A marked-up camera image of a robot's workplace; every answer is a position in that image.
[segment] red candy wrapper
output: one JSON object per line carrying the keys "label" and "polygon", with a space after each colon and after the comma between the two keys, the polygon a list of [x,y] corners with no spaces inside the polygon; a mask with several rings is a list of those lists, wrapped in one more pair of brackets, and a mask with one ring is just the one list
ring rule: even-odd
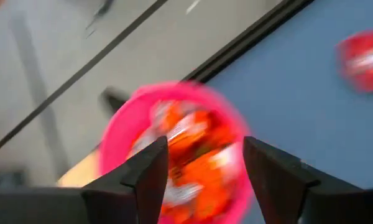
{"label": "red candy wrapper", "polygon": [[373,91],[373,31],[342,41],[340,50],[347,79],[360,90]]}

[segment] gray floor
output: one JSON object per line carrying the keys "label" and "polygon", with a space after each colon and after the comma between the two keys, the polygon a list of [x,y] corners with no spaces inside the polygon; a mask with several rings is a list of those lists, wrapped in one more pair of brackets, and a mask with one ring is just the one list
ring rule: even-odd
{"label": "gray floor", "polygon": [[[0,139],[153,2],[116,1],[86,38],[96,0],[6,1],[0,8]],[[277,2],[201,0],[188,10],[193,0],[169,0],[3,146],[0,169],[20,167],[30,184],[52,185],[58,177],[53,148],[64,148],[72,166],[99,142],[108,116],[98,96],[107,86],[132,93],[144,84],[179,80]],[[20,20],[30,32],[34,52],[29,53],[38,61],[34,68],[21,60],[28,53],[16,39]],[[31,70],[44,88],[36,90]]]}

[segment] pink bowl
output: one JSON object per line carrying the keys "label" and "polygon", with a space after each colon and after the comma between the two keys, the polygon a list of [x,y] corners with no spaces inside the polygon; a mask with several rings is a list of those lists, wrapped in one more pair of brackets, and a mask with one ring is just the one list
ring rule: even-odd
{"label": "pink bowl", "polygon": [[[204,105],[205,108],[215,111],[235,131],[237,147],[234,153],[240,172],[239,187],[229,210],[216,224],[239,223],[253,194],[242,155],[243,137],[250,135],[250,131],[239,113],[222,96],[206,86],[190,82],[171,82],[137,90],[111,118],[104,132],[99,154],[100,174],[106,174],[126,161],[133,140],[151,125],[151,107],[160,100],[188,100]],[[159,223],[171,222],[160,218]]]}

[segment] blue table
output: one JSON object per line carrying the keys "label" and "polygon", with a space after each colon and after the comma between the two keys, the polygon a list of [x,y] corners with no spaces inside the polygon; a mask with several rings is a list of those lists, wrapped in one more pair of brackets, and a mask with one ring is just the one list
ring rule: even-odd
{"label": "blue table", "polygon": [[[373,94],[340,74],[336,45],[373,29],[373,0],[316,0],[208,82],[254,136],[373,188]],[[264,223],[258,203],[244,223]]]}

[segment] red object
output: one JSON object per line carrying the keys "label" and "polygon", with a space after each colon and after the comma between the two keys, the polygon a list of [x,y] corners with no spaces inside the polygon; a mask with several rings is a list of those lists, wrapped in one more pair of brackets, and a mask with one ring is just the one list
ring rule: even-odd
{"label": "red object", "polygon": [[373,31],[342,41],[340,49],[346,77],[358,89],[373,91]]}

